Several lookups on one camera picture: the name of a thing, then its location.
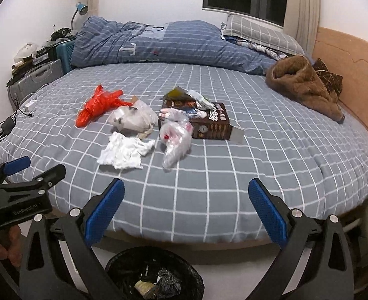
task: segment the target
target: white crumpled paper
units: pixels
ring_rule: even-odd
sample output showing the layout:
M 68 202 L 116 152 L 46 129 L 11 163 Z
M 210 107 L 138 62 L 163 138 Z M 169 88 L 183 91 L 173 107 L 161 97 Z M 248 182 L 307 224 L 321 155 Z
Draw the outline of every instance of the white crumpled paper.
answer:
M 142 169 L 141 156 L 145 156 L 155 143 L 155 140 L 142 142 L 137 137 L 125 137 L 121 133 L 113 132 L 97 162 L 100 165 L 112 165 L 115 169 Z

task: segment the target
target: suitcase handle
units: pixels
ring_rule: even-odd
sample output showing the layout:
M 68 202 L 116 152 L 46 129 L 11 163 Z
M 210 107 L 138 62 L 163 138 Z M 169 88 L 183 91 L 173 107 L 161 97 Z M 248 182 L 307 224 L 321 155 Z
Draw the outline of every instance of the suitcase handle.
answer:
M 52 73 L 51 67 L 48 64 L 44 64 L 43 66 L 30 72 L 30 76 L 33 82 L 39 82 L 49 77 L 51 73 Z

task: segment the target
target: brown patterned cushion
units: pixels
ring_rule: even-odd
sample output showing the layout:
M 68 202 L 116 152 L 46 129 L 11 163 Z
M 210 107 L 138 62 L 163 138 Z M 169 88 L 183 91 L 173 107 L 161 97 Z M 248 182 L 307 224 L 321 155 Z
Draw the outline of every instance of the brown patterned cushion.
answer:
M 335 91 L 339 97 L 343 91 L 343 77 L 341 75 L 331 73 L 321 59 L 317 59 L 313 68 L 325 85 L 328 93 L 330 94 L 332 91 Z

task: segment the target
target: black trash bag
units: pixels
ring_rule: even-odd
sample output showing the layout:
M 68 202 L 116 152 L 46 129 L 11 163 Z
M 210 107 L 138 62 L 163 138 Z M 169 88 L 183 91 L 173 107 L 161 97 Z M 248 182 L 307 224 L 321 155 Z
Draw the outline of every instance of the black trash bag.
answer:
M 152 260 L 160 265 L 162 276 L 155 299 L 202 300 L 205 286 L 198 272 L 180 256 L 161 248 L 146 246 L 129 248 L 114 256 L 105 271 L 126 300 L 143 300 L 135 289 L 144 264 Z

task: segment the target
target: human hand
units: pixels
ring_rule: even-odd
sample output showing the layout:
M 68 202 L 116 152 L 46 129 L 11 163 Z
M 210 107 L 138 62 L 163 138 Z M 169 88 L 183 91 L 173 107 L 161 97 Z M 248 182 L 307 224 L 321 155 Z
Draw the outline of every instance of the human hand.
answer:
M 0 260 L 9 258 L 14 267 L 19 267 L 22 260 L 21 239 L 22 231 L 18 225 L 14 225 L 9 230 L 10 247 L 6 250 L 0 244 Z

